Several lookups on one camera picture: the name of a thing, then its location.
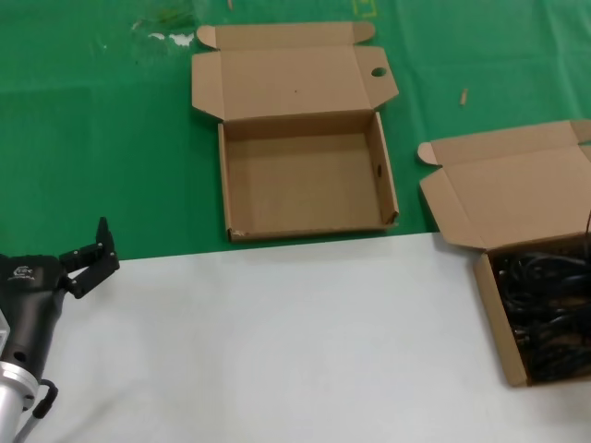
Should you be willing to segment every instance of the open cardboard box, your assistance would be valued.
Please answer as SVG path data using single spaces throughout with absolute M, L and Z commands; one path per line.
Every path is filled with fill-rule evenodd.
M 368 22 L 203 26 L 192 101 L 219 117 L 231 240 L 384 230 L 398 214 L 376 107 L 398 94 Z
M 591 191 L 591 120 L 523 126 L 423 143 L 441 168 L 421 188 L 443 238 L 483 251 L 476 282 L 505 376 L 531 385 L 492 272 L 509 251 L 545 250 L 583 238 Z

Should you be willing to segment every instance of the box hole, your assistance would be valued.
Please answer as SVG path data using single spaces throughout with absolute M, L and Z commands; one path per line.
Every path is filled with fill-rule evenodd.
M 388 71 L 385 67 L 376 67 L 373 71 L 371 71 L 371 75 L 373 77 L 384 77 Z

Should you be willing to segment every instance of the white table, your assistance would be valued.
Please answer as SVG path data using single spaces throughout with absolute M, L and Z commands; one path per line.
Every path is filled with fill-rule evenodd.
M 30 442 L 591 440 L 591 384 L 511 389 L 438 235 L 128 261 L 68 297 Z

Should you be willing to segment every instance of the box lid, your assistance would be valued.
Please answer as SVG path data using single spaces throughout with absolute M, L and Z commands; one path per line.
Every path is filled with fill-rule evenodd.
M 491 249 L 584 233 L 591 210 L 591 120 L 422 143 L 441 168 L 421 181 L 453 245 Z
M 398 94 L 369 22 L 202 26 L 192 101 L 225 121 L 370 110 Z

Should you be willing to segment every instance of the green surface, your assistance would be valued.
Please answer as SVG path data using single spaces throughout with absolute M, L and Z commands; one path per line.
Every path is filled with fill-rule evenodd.
M 232 12 L 226 0 L 3 0 L 0 252 L 88 243 L 100 215 L 122 258 L 234 247 L 215 121 L 190 105 L 200 48 L 149 34 L 350 19 L 376 24 L 401 92 L 382 111 L 401 209 L 392 234 L 435 229 L 421 141 L 591 116 L 591 0 L 234 0 Z

